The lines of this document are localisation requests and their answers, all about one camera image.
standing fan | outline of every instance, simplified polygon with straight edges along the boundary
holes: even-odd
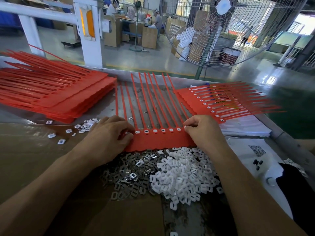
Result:
[[[166,36],[189,47],[187,61],[203,67],[223,67],[242,63],[269,47],[281,30],[293,22],[307,0],[163,0],[167,18]],[[245,33],[248,42],[240,47]]]

table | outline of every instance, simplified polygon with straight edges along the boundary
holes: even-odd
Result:
[[[138,73],[104,68],[99,68],[98,70],[113,76],[117,75],[120,81],[127,81],[128,88],[131,91],[133,90],[130,74],[133,74],[139,100],[141,105],[144,106]],[[206,83],[201,80],[171,78],[176,88],[183,88],[190,85],[198,86]],[[156,75],[156,79],[160,88],[165,90],[162,76]],[[165,94],[165,99],[169,101],[167,91],[162,92]],[[114,94],[115,91],[111,91],[85,113],[84,116],[76,119],[73,125],[82,123],[83,120],[93,117],[102,118],[104,116],[114,115]],[[132,102],[136,102],[135,97],[132,97]],[[123,116],[123,109],[119,109],[118,113],[120,116]],[[272,135],[270,138],[266,139],[266,142],[277,152],[280,158],[285,159],[289,157],[296,163],[302,165],[310,176],[308,183],[315,189],[315,184],[312,180],[315,169],[314,156],[300,147],[294,139],[265,115],[256,115],[256,117],[268,128],[272,129]],[[136,111],[136,118],[137,120],[139,119],[138,122],[141,123],[138,111]],[[54,159],[66,153],[84,137],[84,135],[77,134],[75,137],[69,137],[65,145],[57,146],[56,143],[47,138],[47,133],[51,131],[51,129],[60,133],[64,132],[69,128],[68,126],[58,122],[54,122],[52,126],[25,124],[30,121],[30,123],[44,124],[46,120],[47,119],[41,114],[1,105],[0,122],[9,122],[10,124],[0,124],[0,127],[2,127],[0,131],[2,154],[8,156],[5,158],[6,164],[0,162],[0,166],[7,167],[12,164],[15,167],[14,171],[10,171],[11,174],[8,174],[0,181],[0,191],[6,198],[36,178]],[[170,210],[169,201],[166,201],[160,196],[152,197],[145,195],[134,200],[111,202],[109,198],[112,189],[109,187],[105,190],[102,189],[101,181],[98,176],[99,172],[98,169],[96,169],[82,181],[69,196],[46,235],[101,235],[106,232],[106,230],[122,232],[120,228],[126,229],[126,227],[128,227],[128,229],[132,227],[132,232],[134,233],[128,235],[136,235],[135,232],[137,232],[138,235],[144,235],[144,233],[149,235],[161,235],[159,234],[161,227],[165,235],[169,235],[170,231],[176,231],[180,236],[236,235],[234,220],[224,195],[203,194],[200,202],[194,202],[190,206],[180,204],[177,211]],[[112,210],[111,215],[107,214],[109,210]],[[130,220],[130,218],[128,220],[126,214],[124,214],[125,212],[129,215],[130,212],[133,214],[134,217],[132,220]],[[108,222],[112,222],[112,218],[117,220],[116,225],[108,225]],[[146,227],[137,229],[136,226],[139,222],[146,225]],[[99,232],[93,231],[88,234],[87,230],[92,230],[96,226],[100,227],[101,230]]]

concrete floor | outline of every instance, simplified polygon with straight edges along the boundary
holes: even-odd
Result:
[[[46,51],[72,63],[84,64],[81,48],[70,49],[61,44],[61,41],[74,39],[72,27],[64,31],[43,27],[38,30]],[[0,36],[0,43],[0,51],[11,49],[30,52],[25,36]],[[168,72],[171,76],[184,78],[195,76],[197,66],[175,58],[170,51],[169,41],[163,35],[160,36],[157,49],[147,49],[149,53],[129,51],[130,44],[123,42],[119,48],[106,46],[106,67],[158,74]],[[273,64],[280,57],[280,54],[263,51],[233,67],[204,69],[200,79],[206,76],[206,80],[211,81],[252,83],[287,111],[268,115],[276,124],[294,138],[315,138],[315,119],[311,108],[315,101],[315,79],[309,74],[274,67]]]

person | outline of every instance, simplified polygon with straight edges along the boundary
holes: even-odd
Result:
[[[155,16],[155,21],[154,23],[156,24],[156,27],[158,29],[158,39],[160,36],[160,31],[162,29],[162,17],[160,16],[159,12],[157,11],[157,9],[154,11],[153,15]]]
[[[183,123],[185,131],[212,161],[239,236],[306,233],[281,209],[227,144],[219,125],[207,115]],[[130,143],[134,131],[125,119],[112,116],[95,123],[89,134],[41,176],[0,205],[0,235],[43,235],[75,187],[95,167],[113,160]]]
[[[243,44],[243,48],[246,44],[246,42],[248,41],[248,38],[250,37],[250,34],[253,32],[253,26],[251,26],[249,29],[247,29],[247,31],[245,32],[245,34],[243,35],[243,39],[241,41],[241,44],[239,45],[241,47],[241,45]]]
[[[119,7],[119,1],[118,0],[112,0],[112,3],[107,8],[106,15],[107,16],[114,16],[117,14],[117,8]]]

